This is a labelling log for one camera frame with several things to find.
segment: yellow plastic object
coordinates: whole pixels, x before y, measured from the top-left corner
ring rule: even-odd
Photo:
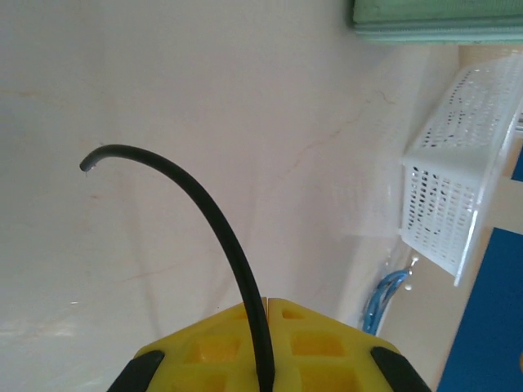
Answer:
[[[264,301],[275,353],[274,392],[391,392],[371,357],[390,343],[290,301]],[[258,392],[253,343],[237,305],[141,349],[165,357],[147,392]]]

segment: black rubber corner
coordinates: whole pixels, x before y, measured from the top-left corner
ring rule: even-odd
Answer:
[[[165,354],[155,350],[132,359],[107,392],[146,392]]]
[[[403,355],[385,347],[373,347],[370,354],[394,392],[431,392]]]

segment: blue surface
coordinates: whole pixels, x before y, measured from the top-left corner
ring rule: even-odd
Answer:
[[[520,157],[517,159],[516,168],[512,173],[512,179],[516,181],[523,181],[523,150],[520,152]]]
[[[494,229],[438,392],[523,392],[522,353],[523,236]]]

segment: white wall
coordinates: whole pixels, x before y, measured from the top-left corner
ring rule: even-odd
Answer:
[[[136,350],[239,301],[164,154],[216,198],[261,291],[355,320],[396,240],[399,158],[454,48],[375,47],[342,0],[5,0],[0,390],[103,390]]]

